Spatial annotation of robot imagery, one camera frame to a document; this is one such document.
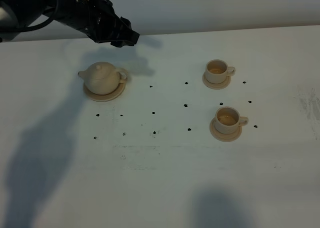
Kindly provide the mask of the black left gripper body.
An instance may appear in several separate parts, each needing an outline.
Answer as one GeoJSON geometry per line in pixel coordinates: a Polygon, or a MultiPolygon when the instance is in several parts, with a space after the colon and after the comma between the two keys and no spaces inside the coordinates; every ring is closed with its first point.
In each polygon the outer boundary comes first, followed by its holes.
{"type": "Polygon", "coordinates": [[[57,0],[54,19],[87,35],[94,42],[125,42],[125,18],[110,0],[57,0]]]}

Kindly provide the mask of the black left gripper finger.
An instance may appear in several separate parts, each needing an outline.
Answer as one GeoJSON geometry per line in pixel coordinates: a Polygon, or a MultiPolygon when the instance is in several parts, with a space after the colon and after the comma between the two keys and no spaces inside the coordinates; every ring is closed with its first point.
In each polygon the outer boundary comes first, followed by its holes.
{"type": "Polygon", "coordinates": [[[139,33],[132,30],[131,22],[124,17],[120,17],[116,20],[112,30],[110,44],[118,48],[134,46],[137,44],[139,36],[139,33]]]}

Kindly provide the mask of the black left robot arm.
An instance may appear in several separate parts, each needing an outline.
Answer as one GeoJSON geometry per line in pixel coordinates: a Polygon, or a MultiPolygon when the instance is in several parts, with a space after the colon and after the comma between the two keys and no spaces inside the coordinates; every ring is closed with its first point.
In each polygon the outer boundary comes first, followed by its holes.
{"type": "Polygon", "coordinates": [[[11,41],[20,33],[39,30],[58,21],[96,43],[134,46],[139,33],[118,17],[110,0],[0,0],[0,39],[11,41]]]}

